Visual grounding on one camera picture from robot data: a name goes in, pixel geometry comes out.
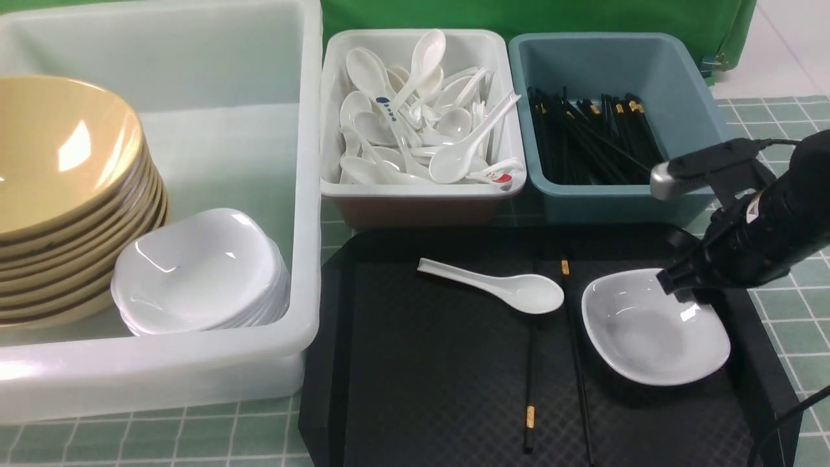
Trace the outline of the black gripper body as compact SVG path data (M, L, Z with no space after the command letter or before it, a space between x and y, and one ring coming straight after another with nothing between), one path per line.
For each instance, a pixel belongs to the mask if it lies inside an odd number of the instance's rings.
M687 302L699 289L754 289L779 278L779 233L761 195L718 210L702 241L656 275L666 294Z

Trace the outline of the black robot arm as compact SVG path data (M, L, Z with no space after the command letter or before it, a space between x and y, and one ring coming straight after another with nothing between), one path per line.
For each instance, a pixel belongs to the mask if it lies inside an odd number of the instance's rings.
M756 289L827 247L828 132L801 141L735 138L659 163L651 195L709 187L720 207L703 239L656 275L666 294Z

